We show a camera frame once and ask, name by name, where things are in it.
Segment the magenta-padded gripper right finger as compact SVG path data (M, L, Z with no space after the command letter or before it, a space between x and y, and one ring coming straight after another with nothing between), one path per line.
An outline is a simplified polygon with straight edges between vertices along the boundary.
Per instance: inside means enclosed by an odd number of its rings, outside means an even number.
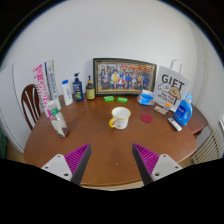
M182 169L169 155L158 155L136 143L133 144L132 154L144 185L148 185Z

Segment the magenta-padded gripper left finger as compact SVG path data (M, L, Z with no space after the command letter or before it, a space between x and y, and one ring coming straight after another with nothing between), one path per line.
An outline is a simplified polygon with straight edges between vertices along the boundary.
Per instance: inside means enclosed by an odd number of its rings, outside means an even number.
M91 145L85 144L66 155L56 154L42 169L79 185L90 155Z

